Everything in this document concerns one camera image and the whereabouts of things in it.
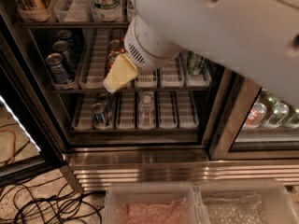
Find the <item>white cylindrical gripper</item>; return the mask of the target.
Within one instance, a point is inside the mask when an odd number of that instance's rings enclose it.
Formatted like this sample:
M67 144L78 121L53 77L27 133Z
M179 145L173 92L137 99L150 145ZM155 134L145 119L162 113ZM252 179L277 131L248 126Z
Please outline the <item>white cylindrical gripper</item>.
M124 38L128 53L121 53L112 64L103 85L114 93L143 71L157 70L176 58L182 48L153 31L138 15L131 20Z

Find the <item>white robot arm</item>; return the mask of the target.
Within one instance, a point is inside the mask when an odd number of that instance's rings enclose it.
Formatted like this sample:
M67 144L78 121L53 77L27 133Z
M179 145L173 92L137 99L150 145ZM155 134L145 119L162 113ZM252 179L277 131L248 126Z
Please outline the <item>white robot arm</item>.
M299 105L298 0L131 0L135 16L104 80L115 92L190 50Z

